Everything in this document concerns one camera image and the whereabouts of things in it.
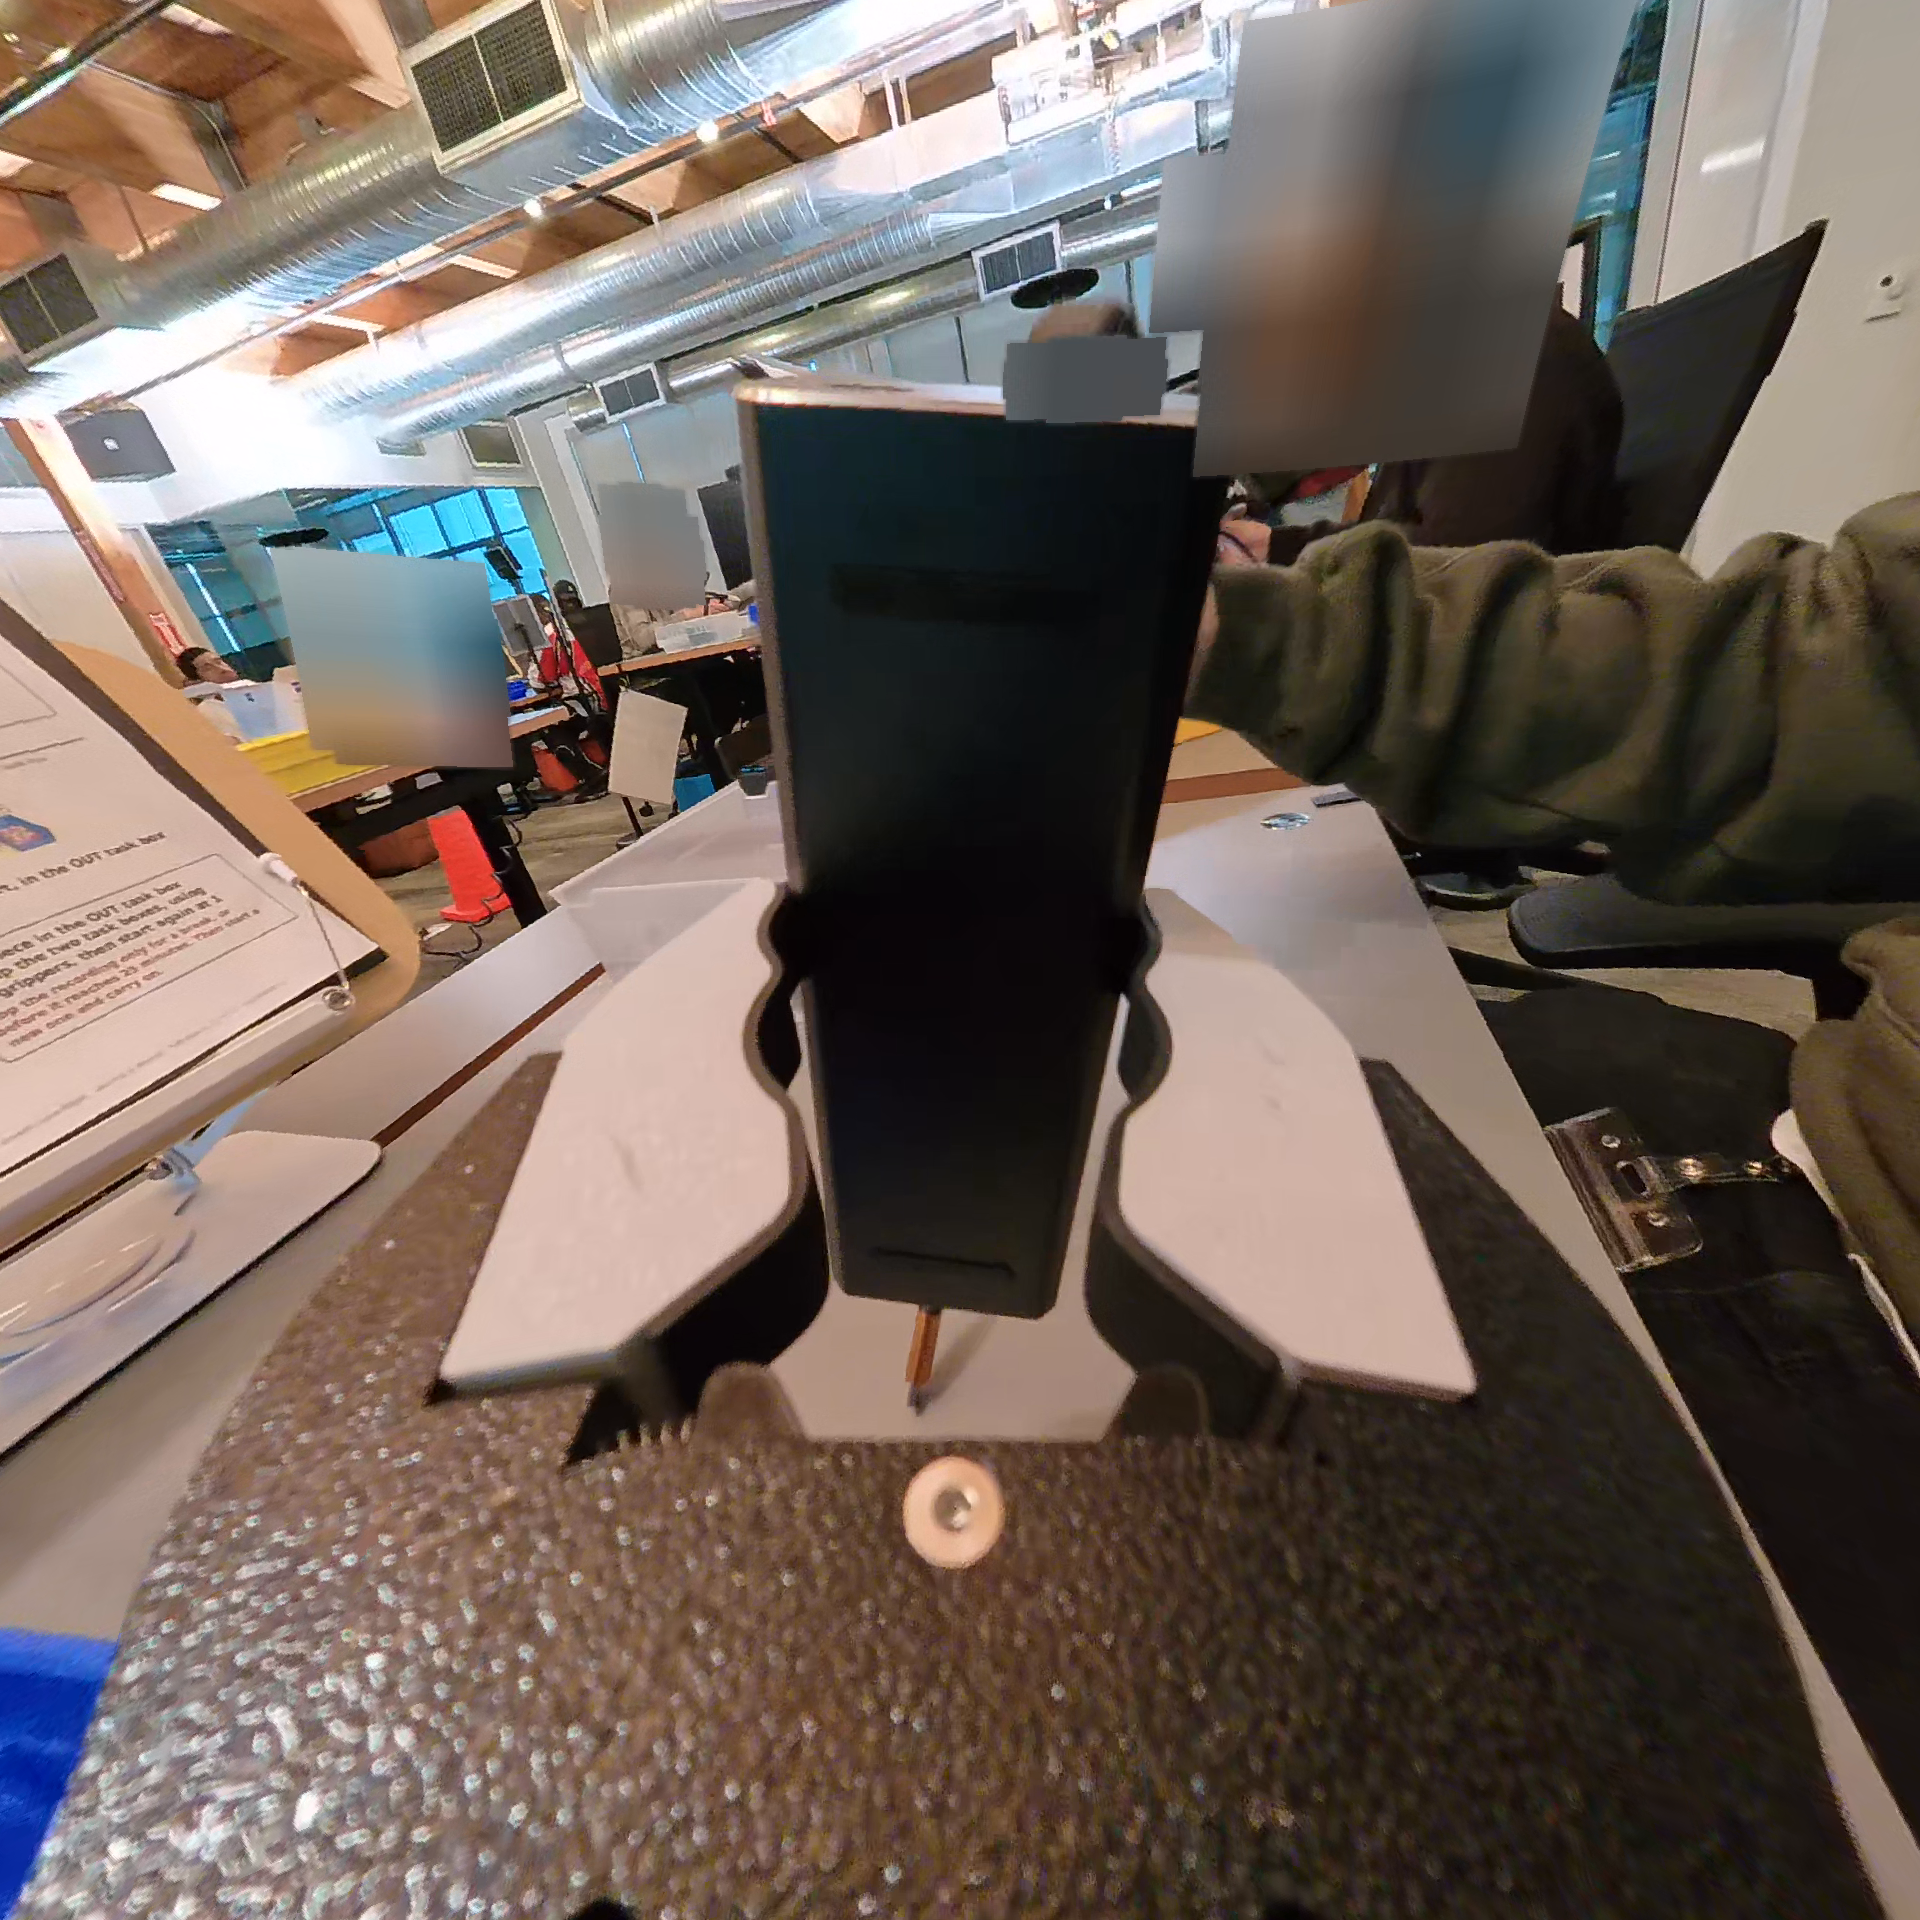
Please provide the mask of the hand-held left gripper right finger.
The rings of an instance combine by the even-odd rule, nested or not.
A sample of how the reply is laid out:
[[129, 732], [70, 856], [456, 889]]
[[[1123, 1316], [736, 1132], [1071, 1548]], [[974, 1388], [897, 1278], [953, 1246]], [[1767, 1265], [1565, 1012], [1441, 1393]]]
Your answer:
[[1476, 1368], [1367, 1074], [1335, 1022], [1176, 893], [1128, 991], [1090, 1324], [1206, 1406], [1344, 1384], [1465, 1401]]

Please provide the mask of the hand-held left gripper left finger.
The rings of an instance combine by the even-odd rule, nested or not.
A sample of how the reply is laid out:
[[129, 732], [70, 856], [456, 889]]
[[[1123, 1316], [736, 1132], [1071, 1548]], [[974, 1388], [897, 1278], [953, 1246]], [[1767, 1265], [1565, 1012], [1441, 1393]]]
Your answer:
[[774, 878], [640, 889], [664, 940], [565, 1040], [442, 1384], [613, 1384], [697, 1401], [776, 1361], [828, 1300], [789, 1098], [800, 1040]]

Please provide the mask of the black usb hub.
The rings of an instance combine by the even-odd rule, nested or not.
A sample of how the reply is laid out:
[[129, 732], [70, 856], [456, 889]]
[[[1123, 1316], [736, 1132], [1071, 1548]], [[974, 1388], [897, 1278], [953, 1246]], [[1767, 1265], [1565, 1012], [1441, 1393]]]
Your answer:
[[1188, 412], [736, 393], [836, 1279], [1056, 1309], [1224, 487]]

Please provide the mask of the person's right forearm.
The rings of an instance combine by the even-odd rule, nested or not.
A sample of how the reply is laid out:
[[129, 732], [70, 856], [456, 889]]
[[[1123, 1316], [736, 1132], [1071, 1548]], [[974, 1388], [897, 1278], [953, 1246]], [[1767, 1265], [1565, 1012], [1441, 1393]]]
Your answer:
[[1916, 498], [1713, 576], [1661, 548], [1223, 565], [1188, 720], [1435, 851], [1595, 842], [1677, 904], [1916, 901]]

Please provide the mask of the white desk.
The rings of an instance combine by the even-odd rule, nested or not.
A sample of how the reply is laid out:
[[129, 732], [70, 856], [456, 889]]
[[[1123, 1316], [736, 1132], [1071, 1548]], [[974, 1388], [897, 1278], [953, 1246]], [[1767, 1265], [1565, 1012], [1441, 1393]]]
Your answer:
[[825, 1438], [569, 1460], [579, 1388], [436, 1401], [603, 987], [563, 918], [257, 1122], [396, 1162], [158, 1539], [23, 1913], [1916, 1916], [1916, 1844], [1378, 820], [1169, 808], [1150, 868], [1383, 1061], [1479, 1396], [1314, 1384], [1276, 1443], [1098, 1438], [1089, 1316], [897, 1316]]

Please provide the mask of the metal latch clasp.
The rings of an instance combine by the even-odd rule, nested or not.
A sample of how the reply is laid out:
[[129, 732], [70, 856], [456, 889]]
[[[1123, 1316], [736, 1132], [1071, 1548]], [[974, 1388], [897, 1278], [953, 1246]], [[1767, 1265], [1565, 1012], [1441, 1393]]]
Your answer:
[[1622, 1278], [1706, 1252], [1693, 1194], [1806, 1182], [1806, 1172], [1779, 1154], [1651, 1154], [1620, 1106], [1559, 1122], [1545, 1128], [1545, 1139]]

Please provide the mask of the orange traffic cone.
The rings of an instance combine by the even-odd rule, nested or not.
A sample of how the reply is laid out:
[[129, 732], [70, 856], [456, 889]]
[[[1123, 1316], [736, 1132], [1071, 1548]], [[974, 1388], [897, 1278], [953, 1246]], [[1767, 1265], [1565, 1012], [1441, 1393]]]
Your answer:
[[443, 923], [483, 928], [512, 915], [508, 893], [497, 876], [493, 853], [473, 816], [462, 808], [427, 816], [427, 834], [442, 860], [452, 901], [442, 908]]

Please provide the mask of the wooden clipboard stand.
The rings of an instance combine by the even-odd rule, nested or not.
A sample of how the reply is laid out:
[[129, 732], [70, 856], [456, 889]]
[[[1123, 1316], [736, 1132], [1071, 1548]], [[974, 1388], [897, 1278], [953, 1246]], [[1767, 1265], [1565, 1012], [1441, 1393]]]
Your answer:
[[137, 671], [129, 661], [93, 647], [60, 647], [112, 704], [118, 704], [149, 739], [205, 784], [257, 845], [273, 853], [302, 889], [378, 945], [369, 971], [326, 995], [341, 1012], [306, 1030], [279, 1061], [255, 1061], [223, 1079], [215, 1090], [188, 1095], [172, 1083], [172, 1105], [141, 1102], [109, 1132], [109, 1144], [70, 1144], [48, 1182], [3, 1179], [3, 1252], [80, 1213], [112, 1185], [141, 1172], [178, 1144], [234, 1114], [249, 1098], [270, 1090], [288, 1074], [346, 1046], [376, 1019], [392, 1012], [417, 979], [412, 928], [381, 889], [316, 831], [230, 739], [223, 739], [181, 691]]

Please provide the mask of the white paper sign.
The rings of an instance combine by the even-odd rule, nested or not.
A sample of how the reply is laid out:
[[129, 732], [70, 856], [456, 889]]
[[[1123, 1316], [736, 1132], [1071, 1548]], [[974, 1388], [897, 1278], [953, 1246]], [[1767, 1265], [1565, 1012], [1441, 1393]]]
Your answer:
[[645, 808], [676, 808], [690, 710], [653, 692], [624, 691], [612, 720], [606, 791]]

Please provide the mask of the person's black pants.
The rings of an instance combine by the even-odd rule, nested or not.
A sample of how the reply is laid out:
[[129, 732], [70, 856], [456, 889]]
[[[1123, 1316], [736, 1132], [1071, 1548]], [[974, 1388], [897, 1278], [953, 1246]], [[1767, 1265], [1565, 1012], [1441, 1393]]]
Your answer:
[[1916, 1333], [1791, 1114], [1791, 1040], [1586, 983], [1479, 1009], [1541, 1128], [1620, 1106], [1651, 1154], [1806, 1172], [1693, 1194], [1706, 1252], [1622, 1287], [1914, 1830]]

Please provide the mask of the person's green jacket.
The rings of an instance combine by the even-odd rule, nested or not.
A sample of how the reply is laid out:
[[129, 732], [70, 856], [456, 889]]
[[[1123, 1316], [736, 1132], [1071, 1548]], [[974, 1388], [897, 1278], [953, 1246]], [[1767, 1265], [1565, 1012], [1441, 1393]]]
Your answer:
[[1791, 1061], [1791, 1110], [1839, 1217], [1916, 1333], [1916, 918], [1856, 933], [1865, 1001], [1817, 1022]]

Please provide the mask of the blue plastic bin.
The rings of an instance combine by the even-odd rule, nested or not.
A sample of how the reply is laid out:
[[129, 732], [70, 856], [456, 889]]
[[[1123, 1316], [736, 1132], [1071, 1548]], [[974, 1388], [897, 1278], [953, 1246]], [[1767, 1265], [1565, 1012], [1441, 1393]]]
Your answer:
[[81, 1758], [114, 1641], [3, 1629], [3, 1916]]

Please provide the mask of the white air vent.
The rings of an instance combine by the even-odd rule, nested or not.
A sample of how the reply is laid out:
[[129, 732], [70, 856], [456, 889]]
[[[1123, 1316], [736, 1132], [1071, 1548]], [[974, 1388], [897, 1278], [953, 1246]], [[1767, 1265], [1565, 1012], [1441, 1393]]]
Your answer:
[[557, 5], [483, 5], [401, 49], [401, 70], [442, 175], [490, 166], [548, 140], [589, 107], [579, 45]]

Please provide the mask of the silver air duct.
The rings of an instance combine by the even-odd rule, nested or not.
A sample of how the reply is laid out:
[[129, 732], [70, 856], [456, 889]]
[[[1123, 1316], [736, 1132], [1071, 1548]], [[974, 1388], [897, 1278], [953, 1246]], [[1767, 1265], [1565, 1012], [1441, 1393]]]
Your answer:
[[263, 317], [544, 199], [627, 157], [821, 79], [862, 79], [965, 5], [557, 5], [589, 107], [548, 140], [446, 177], [416, 98], [322, 139], [232, 203], [114, 257], [70, 249], [3, 276], [3, 412], [172, 378]]
[[1192, 152], [1196, 102], [1071, 107], [1010, 139], [988, 96], [756, 180], [657, 228], [279, 387], [316, 422], [412, 443], [1034, 228]]

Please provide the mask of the black wall speaker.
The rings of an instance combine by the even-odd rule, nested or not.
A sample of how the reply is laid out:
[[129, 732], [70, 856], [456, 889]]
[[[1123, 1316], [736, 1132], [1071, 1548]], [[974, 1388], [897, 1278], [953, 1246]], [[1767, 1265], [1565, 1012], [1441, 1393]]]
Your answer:
[[101, 410], [61, 422], [85, 478], [94, 484], [158, 484], [178, 475], [159, 433], [141, 410]]

